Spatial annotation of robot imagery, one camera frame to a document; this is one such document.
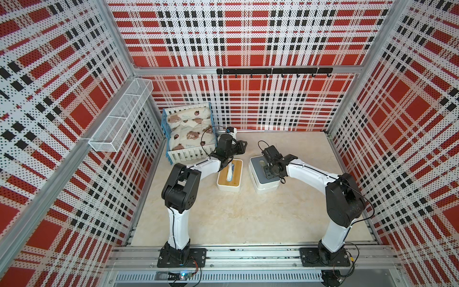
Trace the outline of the grey tissue box lid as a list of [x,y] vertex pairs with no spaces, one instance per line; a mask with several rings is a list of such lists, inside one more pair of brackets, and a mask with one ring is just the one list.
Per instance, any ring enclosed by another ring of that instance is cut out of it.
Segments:
[[270,177],[267,177],[267,175],[265,174],[264,167],[268,166],[268,164],[266,163],[265,158],[262,155],[257,157],[251,157],[250,166],[252,167],[252,170],[255,173],[255,179],[257,183],[259,183],[260,185],[266,186],[267,184],[280,182],[280,178],[272,176],[270,172]]

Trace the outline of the blue tissue paper pack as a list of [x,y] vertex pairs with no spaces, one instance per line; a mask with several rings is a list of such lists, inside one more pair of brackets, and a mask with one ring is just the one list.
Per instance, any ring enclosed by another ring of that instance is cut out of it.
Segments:
[[233,180],[233,177],[234,177],[234,165],[232,163],[229,163],[228,164],[228,171],[227,171],[227,182],[231,182]]

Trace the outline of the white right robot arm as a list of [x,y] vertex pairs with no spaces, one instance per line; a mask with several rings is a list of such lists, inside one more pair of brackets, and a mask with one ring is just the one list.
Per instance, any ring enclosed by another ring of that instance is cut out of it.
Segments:
[[325,195],[326,211],[330,218],[327,230],[316,248],[301,248],[304,267],[348,267],[350,256],[345,250],[345,239],[352,225],[359,221],[365,210],[365,199],[355,179],[348,173],[337,175],[308,165],[297,156],[286,156],[275,146],[262,150],[268,177],[298,179]]

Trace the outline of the white tissue box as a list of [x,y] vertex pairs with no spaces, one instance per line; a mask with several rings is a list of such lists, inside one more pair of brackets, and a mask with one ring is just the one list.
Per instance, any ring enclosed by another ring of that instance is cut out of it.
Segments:
[[280,186],[280,180],[271,181],[271,182],[262,184],[258,181],[258,177],[252,169],[250,169],[249,172],[250,172],[250,179],[252,181],[252,184],[257,194],[266,194],[266,193],[276,191],[278,187]]

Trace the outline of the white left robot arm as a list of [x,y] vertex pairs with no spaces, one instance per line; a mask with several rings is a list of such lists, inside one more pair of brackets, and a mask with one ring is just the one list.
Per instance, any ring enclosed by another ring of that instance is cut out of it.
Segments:
[[231,133],[225,133],[219,137],[215,151],[207,159],[189,166],[181,163],[173,166],[161,193],[169,214],[169,238],[160,250],[157,267],[205,265],[200,256],[207,250],[191,247],[190,209],[197,199],[200,181],[222,171],[236,155],[244,154],[246,148],[246,141],[236,140]]

